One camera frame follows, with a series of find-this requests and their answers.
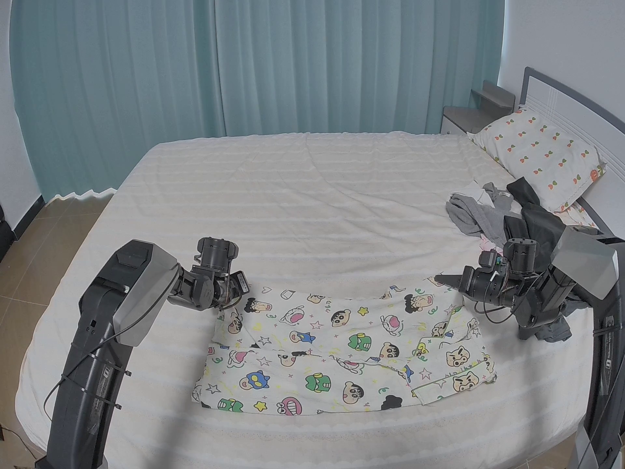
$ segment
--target curtain fold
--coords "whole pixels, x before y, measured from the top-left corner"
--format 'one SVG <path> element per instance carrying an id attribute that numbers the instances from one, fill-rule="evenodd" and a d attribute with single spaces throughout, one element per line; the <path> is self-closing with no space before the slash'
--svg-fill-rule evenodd
<path id="1" fill-rule="evenodd" d="M 152 146 L 436 133 L 497 80 L 503 0 L 13 0 L 11 72 L 45 199 L 118 187 Z"/>

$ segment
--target floor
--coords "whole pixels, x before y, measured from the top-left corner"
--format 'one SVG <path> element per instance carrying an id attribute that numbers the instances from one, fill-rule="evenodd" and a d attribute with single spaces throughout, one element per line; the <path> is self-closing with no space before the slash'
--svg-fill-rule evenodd
<path id="1" fill-rule="evenodd" d="M 0 262 L 0 425 L 22 436 L 14 411 L 20 367 L 35 325 L 93 224 L 112 195 L 55 199 L 41 210 L 22 238 Z M 34 458 L 13 434 L 0 442 L 0 469 L 32 468 Z M 517 469 L 563 469 L 573 438 Z"/>

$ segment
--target headboard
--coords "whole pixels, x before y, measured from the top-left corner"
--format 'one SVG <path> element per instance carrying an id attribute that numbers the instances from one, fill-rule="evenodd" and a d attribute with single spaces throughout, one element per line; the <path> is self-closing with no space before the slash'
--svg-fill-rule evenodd
<path id="1" fill-rule="evenodd" d="M 531 67 L 525 68 L 520 104 L 597 148 L 607 171 L 577 201 L 600 229 L 625 238 L 625 122 Z"/>

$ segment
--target pillow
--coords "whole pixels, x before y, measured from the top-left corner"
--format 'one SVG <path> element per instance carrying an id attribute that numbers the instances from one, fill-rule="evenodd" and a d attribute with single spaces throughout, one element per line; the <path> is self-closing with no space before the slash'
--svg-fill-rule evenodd
<path id="1" fill-rule="evenodd" d="M 594 147 L 525 107 L 469 137 L 512 176 L 525 177 L 551 212 L 566 210 L 605 170 Z"/>

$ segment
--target white bed sheet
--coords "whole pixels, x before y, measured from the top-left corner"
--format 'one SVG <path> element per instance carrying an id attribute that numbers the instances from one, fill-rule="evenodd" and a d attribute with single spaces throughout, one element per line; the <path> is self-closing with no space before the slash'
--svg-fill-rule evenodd
<path id="1" fill-rule="evenodd" d="M 500 188 L 503 168 L 455 135 L 292 134 L 194 139 L 139 162 L 79 249 L 22 364 L 16 412 L 46 446 L 43 400 L 76 331 L 77 302 L 112 252 L 133 238 L 190 268 L 198 238 L 239 245 L 251 283 L 337 297 L 382 293 L 476 264 L 479 238 L 449 220 L 449 192 L 472 179 Z M 105 455 L 112 468 L 507 468 L 571 434 L 590 384 L 590 310 L 573 337 L 516 337 L 514 318 L 480 319 L 499 379 L 427 406 L 282 418 L 200 408 L 215 313 L 165 305 L 133 351 Z M 52 411 L 52 402 L 48 409 Z"/>

